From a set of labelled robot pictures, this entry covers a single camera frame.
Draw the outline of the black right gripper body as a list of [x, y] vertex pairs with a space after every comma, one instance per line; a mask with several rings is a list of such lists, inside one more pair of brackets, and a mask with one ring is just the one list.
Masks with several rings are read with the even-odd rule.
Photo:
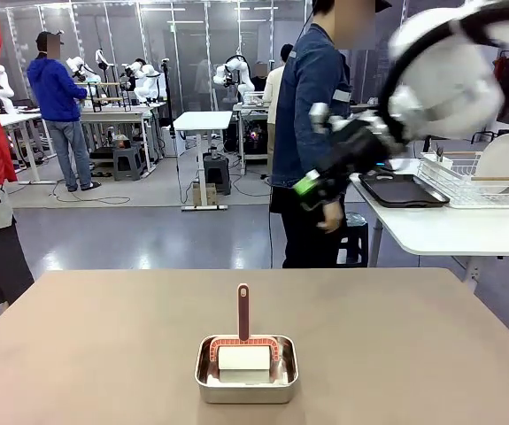
[[403, 152], [403, 144], [389, 131], [389, 126], [376, 115], [362, 115], [351, 121], [355, 131], [349, 139], [348, 168], [365, 174], [378, 163]]

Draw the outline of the person's right hand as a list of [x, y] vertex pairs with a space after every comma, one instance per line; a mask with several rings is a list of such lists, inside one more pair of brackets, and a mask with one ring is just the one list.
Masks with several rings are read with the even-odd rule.
[[322, 214], [323, 219], [317, 223], [317, 227], [326, 233], [335, 232], [343, 224], [344, 212], [339, 200], [323, 204]]

